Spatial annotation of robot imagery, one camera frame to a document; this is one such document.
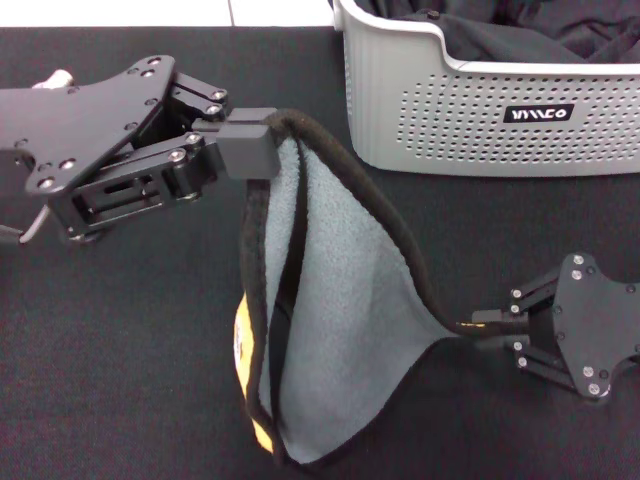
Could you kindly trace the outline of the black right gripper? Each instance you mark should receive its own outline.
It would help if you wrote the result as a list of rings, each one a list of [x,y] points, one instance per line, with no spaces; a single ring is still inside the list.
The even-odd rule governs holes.
[[[640,363],[640,282],[614,281],[592,256],[573,253],[559,272],[512,288],[503,309],[476,311],[472,322],[526,323],[551,303],[552,327],[482,327],[478,335],[522,372],[583,398],[608,397],[615,376]]]

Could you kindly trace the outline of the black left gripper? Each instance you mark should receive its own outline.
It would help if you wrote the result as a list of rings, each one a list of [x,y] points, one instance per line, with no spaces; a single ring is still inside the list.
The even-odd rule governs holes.
[[[232,108],[226,89],[167,55],[89,85],[0,89],[0,200],[42,205],[24,229],[0,223],[0,240],[30,240],[49,219],[70,240],[92,240],[191,201],[222,172],[272,179],[278,153],[261,123],[276,112]]]

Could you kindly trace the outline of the grey orange towel black trim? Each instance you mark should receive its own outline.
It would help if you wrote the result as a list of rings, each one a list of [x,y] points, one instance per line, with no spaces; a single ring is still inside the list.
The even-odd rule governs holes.
[[[281,167],[246,185],[235,367],[258,444],[314,465],[382,413],[430,348],[499,328],[447,315],[405,220],[320,123],[283,109],[264,125]]]

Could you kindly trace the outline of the grey perforated storage box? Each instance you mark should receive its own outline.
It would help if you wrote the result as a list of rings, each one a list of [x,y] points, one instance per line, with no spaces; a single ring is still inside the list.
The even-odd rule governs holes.
[[[463,61],[433,24],[333,0],[351,141],[371,166],[420,174],[640,173],[640,64]]]

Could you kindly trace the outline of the black tablecloth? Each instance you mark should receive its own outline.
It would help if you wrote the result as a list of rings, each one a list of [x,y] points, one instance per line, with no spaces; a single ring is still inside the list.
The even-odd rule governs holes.
[[[372,170],[451,320],[574,251],[640,282],[640,175],[538,180]],[[0,246],[0,480],[640,480],[640,368],[602,405],[449,340],[318,468],[256,442],[233,359],[244,187],[69,245]]]

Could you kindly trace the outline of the black cloth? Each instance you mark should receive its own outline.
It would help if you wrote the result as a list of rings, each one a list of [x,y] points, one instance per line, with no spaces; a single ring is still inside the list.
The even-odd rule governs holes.
[[[640,63],[640,0],[355,0],[376,17],[429,23],[459,60]]]

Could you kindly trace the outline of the silver left mount thumbscrew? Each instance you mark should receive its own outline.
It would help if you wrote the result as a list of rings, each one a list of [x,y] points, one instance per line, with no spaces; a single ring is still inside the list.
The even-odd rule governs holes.
[[[74,85],[73,76],[66,70],[55,70],[46,80],[36,83],[32,89],[55,90]]]

